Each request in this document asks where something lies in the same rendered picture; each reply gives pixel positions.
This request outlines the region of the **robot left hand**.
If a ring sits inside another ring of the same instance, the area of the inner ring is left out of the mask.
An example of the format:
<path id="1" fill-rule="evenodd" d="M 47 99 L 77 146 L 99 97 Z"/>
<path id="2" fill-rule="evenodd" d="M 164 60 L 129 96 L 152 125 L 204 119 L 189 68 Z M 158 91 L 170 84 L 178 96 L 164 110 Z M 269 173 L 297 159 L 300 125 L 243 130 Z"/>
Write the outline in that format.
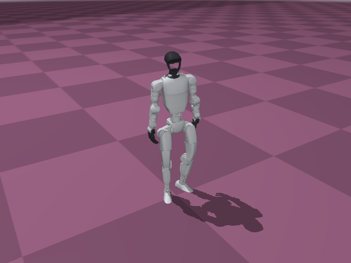
<path id="1" fill-rule="evenodd" d="M 193 122 L 192 122 L 192 124 L 195 126 L 195 128 L 196 128 L 196 125 L 199 123 L 199 118 L 198 119 L 196 119 L 195 121 L 194 121 L 194 119 L 193 119 Z"/>

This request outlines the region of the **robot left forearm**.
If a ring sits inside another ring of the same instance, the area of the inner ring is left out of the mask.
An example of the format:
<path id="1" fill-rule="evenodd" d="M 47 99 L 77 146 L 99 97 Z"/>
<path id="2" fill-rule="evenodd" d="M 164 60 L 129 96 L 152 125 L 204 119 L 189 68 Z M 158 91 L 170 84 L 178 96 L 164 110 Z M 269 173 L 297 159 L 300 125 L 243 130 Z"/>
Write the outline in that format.
<path id="1" fill-rule="evenodd" d="M 193 110 L 193 119 L 194 119 L 194 121 L 196 120 L 196 119 L 201 119 L 200 118 L 200 103 L 198 103 L 197 105 L 195 105 L 195 106 L 191 106 L 191 108 L 192 108 L 192 110 Z"/>

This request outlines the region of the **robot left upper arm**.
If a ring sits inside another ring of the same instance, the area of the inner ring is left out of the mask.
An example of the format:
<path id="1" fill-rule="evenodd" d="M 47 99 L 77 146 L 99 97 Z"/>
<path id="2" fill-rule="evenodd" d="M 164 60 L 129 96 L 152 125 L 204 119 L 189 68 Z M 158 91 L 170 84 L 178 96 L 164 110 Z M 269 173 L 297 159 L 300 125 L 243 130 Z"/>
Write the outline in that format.
<path id="1" fill-rule="evenodd" d="M 191 75 L 191 74 L 187 74 L 186 75 L 189 81 L 189 94 L 190 94 L 190 104 L 192 104 L 193 106 L 197 105 L 198 103 L 200 103 L 200 99 L 198 96 L 196 96 L 197 93 L 197 79 Z"/>

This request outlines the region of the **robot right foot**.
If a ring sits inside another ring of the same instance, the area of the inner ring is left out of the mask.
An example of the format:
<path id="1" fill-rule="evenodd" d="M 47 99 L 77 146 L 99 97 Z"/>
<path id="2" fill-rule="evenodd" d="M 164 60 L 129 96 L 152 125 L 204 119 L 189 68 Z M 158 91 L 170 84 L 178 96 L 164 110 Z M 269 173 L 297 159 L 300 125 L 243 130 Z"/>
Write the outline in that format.
<path id="1" fill-rule="evenodd" d="M 167 203 L 167 204 L 171 203 L 172 202 L 172 197 L 171 197 L 170 190 L 169 190 L 169 192 L 168 192 L 168 190 L 166 190 L 166 193 L 165 193 L 165 188 L 164 188 L 163 192 L 164 192 L 164 197 L 163 197 L 164 202 Z"/>

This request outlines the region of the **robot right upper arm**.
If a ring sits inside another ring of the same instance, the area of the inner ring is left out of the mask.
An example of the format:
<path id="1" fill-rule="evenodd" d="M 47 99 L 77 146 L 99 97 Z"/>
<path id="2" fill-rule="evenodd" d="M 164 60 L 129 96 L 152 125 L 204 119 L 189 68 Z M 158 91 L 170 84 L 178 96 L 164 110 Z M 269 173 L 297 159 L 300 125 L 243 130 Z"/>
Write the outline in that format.
<path id="1" fill-rule="evenodd" d="M 158 79 L 155 80 L 151 83 L 151 106 L 152 106 L 152 113 L 159 113 L 160 112 L 160 106 L 158 105 L 158 100 L 159 100 L 159 91 L 161 91 L 163 86 L 163 80 Z"/>

